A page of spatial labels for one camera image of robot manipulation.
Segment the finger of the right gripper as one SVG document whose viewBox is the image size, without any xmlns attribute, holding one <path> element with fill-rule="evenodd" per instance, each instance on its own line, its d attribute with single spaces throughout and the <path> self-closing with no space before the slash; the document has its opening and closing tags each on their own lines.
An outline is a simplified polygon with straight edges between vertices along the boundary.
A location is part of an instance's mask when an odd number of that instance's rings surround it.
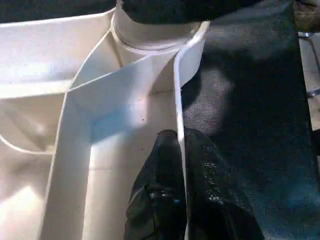
<svg viewBox="0 0 320 240">
<path fill-rule="evenodd" d="M 247 9 L 250 16 L 291 6 L 291 0 L 118 0 L 116 10 L 135 23 L 186 24 L 214 20 Z"/>
</svg>

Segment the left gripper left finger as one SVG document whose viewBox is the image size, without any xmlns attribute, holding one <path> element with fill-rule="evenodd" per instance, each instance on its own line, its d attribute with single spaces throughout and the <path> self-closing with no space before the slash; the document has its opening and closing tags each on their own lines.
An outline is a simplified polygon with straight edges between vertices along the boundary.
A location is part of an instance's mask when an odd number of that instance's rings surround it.
<svg viewBox="0 0 320 240">
<path fill-rule="evenodd" d="M 137 175 L 124 225 L 126 240 L 183 240 L 187 204 L 177 133 L 161 131 Z"/>
</svg>

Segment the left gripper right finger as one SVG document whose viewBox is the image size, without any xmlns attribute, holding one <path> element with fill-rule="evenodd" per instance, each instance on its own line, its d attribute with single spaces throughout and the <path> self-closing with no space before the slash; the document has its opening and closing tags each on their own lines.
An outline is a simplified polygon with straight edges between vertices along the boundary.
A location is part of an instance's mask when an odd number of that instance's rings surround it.
<svg viewBox="0 0 320 240">
<path fill-rule="evenodd" d="M 262 230 L 234 169 L 213 141 L 185 129 L 190 240 L 261 240 Z"/>
</svg>

